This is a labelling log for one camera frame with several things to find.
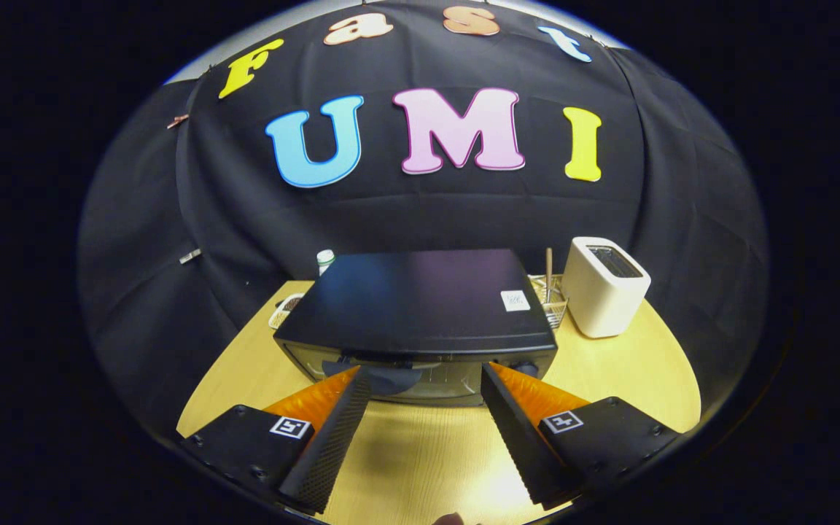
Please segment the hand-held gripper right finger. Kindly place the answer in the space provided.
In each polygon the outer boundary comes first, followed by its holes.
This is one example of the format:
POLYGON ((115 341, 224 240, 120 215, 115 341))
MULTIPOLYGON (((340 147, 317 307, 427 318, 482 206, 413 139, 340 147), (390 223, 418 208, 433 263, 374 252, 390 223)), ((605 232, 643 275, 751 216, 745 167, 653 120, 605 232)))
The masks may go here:
POLYGON ((679 437, 619 397, 589 402, 496 362, 481 396, 534 504, 603 499, 646 471, 679 437))

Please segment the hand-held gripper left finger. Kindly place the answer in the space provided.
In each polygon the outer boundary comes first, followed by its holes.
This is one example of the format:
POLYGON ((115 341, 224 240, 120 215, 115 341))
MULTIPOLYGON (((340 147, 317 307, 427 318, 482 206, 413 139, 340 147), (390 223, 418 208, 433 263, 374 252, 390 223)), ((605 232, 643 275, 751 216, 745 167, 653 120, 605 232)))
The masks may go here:
POLYGON ((356 365, 264 409, 234 405, 180 448, 263 504, 322 514, 370 396, 356 365))

